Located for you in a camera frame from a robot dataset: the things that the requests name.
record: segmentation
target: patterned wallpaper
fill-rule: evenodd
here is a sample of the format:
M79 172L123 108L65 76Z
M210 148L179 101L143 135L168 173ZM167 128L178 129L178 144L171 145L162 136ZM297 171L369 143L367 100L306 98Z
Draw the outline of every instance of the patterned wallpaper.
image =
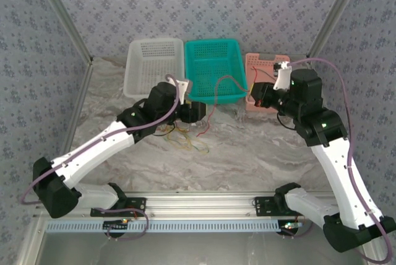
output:
M59 153L85 64L47 0L0 0L0 264L15 262L32 162Z
M89 52L140 38L236 38L241 50L307 53L334 0L62 0Z
M333 61L348 86L356 164L375 202L396 217L396 2L351 0L321 57ZM345 117L330 68L316 68L327 104ZM396 233L392 234L396 250Z

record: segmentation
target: red wire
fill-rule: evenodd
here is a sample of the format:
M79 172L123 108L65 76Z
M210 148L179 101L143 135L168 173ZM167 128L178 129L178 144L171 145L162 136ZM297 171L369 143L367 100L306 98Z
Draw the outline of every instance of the red wire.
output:
M254 72L256 72L256 74L255 74L255 76L254 76L253 83L256 83L256 79L257 79L257 75L258 75L257 69L256 69L256 67L254 67L254 66L252 66L252 68L254 69Z
M220 83L223 79L226 79L226 78L232 79L233 82L236 84L236 86L237 86L240 90L242 90L243 92L249 92L248 90L245 90L243 87L241 87L241 85L238 83L238 81L236 81L235 78L232 77L231 75L225 75L225 76L219 78L219 79L217 80L217 82L216 82L216 85L215 85L215 104L214 104L214 106L213 106L212 112L211 112L211 113L209 114L209 116L208 116L208 127L206 128L206 130L205 130L204 132L199 133L199 134L197 135L197 137L199 137L200 135L205 134L205 133L209 130L209 128L210 128L209 120L210 120L210 118L212 117L212 115L214 114L215 109L216 109L216 106L217 106L217 89L218 89L218 85L219 85L219 83Z

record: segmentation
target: white marble table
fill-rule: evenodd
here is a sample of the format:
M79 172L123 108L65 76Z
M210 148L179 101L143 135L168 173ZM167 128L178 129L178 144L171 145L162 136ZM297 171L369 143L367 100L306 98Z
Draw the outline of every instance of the white marble table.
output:
M123 79L124 64L94 59L73 148L98 134L135 102L123 95ZM195 137L202 129L192 128L189 135ZM219 106L210 130L200 140L209 145L209 153L176 149L164 137L146 137L105 161L83 182L111 181L125 191L273 191L294 181L306 190L330 190L323 169L304 141L281 127L275 115L246 113L242 101Z

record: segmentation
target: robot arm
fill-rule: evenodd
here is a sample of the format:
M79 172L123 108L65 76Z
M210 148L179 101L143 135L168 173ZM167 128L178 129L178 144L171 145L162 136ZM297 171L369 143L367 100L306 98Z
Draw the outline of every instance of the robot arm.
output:
M354 160L347 166L350 147L347 131L338 114L322 106L322 81L316 72L309 69L292 72L286 62L276 64L274 70L279 75L275 84L260 82L253 85L251 95L255 105L272 107L281 115L293 118L296 132L321 163L338 207L324 204L297 184L286 187L286 191L283 188L282 194L275 191L275 195L282 197L278 201L320 226L329 243L339 252L379 237L379 229L353 189L348 176L350 167L370 213L387 233L396 230L394 219L383 216L370 197Z
M175 105L175 84L179 88L179 99L176 109L169 114ZM82 146L50 162L45 158L37 160L33 165L33 180L55 169L33 188L50 216L62 217L77 205L84 208L112 207L122 192L116 185L90 186L79 181L115 153L153 134L157 126L173 124L177 119L185 123L201 120L206 114L206 105L200 102L185 103L184 95L188 88L188 81L160 82L147 99L125 109L116 121Z

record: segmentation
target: purple cable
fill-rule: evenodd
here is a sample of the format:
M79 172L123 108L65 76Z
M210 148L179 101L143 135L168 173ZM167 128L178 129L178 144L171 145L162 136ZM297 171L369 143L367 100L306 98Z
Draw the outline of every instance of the purple cable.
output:
M131 131L136 131L136 130L141 130L141 129L146 129L152 126L155 126L156 124L161 123L162 121L166 120L175 110L176 107L178 106L179 103L179 96L180 96L180 90L179 90L179 85L176 81L176 78L174 78L173 75L166 75L165 76L166 79L172 79L173 82L175 83L175 87L176 87L176 97L173 103L173 106L171 107L171 109L161 118L157 119L156 121L153 121L152 123L149 124L144 124L141 126L136 126L136 127L130 127L130 128L124 128L124 129L118 129L115 130L113 132L109 132L108 134L102 136L103 139L107 139L115 134L118 133L123 133L123 132L131 132ZM84 152L86 152L87 150L91 149L92 147L94 147L95 145L97 145L98 143L100 143L102 141L101 138L93 141L92 143L90 143L89 145L87 145L86 147L80 149L78 152L76 152L74 155L71 155L69 158L67 158L65 161L63 161L62 164L67 164L69 163L71 160L77 158L79 155L83 154ZM46 178L48 175L50 175L51 173L55 172L56 170L60 169L62 167L62 164L53 167L52 169L48 170L47 172L45 172L44 174L40 175L38 178L36 178L30 185L29 187L26 189L26 191L23 193L23 195L21 196L21 198L19 199L19 202L23 205L32 205L32 204L39 204L41 203L40 201L32 201L32 202L26 202L25 198L27 196L27 194L33 189L33 187L35 185L37 185L42 179Z
M96 210L100 211L101 213L108 213L108 214L112 214L115 212L138 212L140 214L142 214L145 218L146 218L146 226L144 227L143 231L141 231L138 235L136 236L132 236L132 237L125 237L125 238L114 238L117 241L129 241L129 240L136 240L139 239L140 237L143 237L146 233L147 230L149 229L150 226L150 221L149 221L149 217L147 216L147 214L142 211L141 209L136 209L136 208L124 208L124 209L103 209L103 208L95 208ZM113 228L115 225L110 225L110 227L107 229L107 237L108 238L112 238L110 236L110 230L111 228Z
M342 85L343 96L344 96L344 102L345 102L345 109L346 109L346 113L347 113L346 117L348 119L349 138L350 138L350 146L349 146L348 155L347 155L347 158L346 158L346 165L347 166L351 166L352 165L353 151L354 151L354 148L355 148L355 138L352 135L351 111L350 111L350 104L349 104L349 100L348 100L347 88L345 87L345 83L344 83L344 80L342 78L341 72L338 70L338 68L336 67L335 64L333 64L332 62L330 62L330 61L328 61L326 59L322 59L322 58L300 59L298 61L294 61L294 62L289 63L288 66L294 66L294 65L298 65L298 64L303 64L303 63L310 62L310 61L315 61L315 62L321 62L321 63L328 64L331 68L334 69L334 71L338 74L338 77L340 78L341 85ZM371 213L370 207L368 206L366 201L364 201L364 198L363 198L362 194L360 193L358 186L356 185L356 181L355 181L355 177L353 176L352 168L350 168L350 167L348 167L348 175L349 175L349 179L351 181L352 187L353 187L357 197L359 198L359 201L363 205L363 207L366 210L366 212L370 215L372 221L378 227L379 231L381 232L382 236L384 237L384 240L385 240L385 243L386 243L386 246L387 246L387 249L388 249L387 256L382 261L373 260L373 259L370 259L370 258L366 257L364 254L362 254L360 252L358 252L358 253L363 257L363 259L365 259L365 260L367 260L369 262L372 262L374 264L386 264L393 258L392 244L390 242L390 239L389 239L388 235L386 234L386 232L385 232L384 228L382 227L382 225L378 222L378 220L375 217L375 215Z

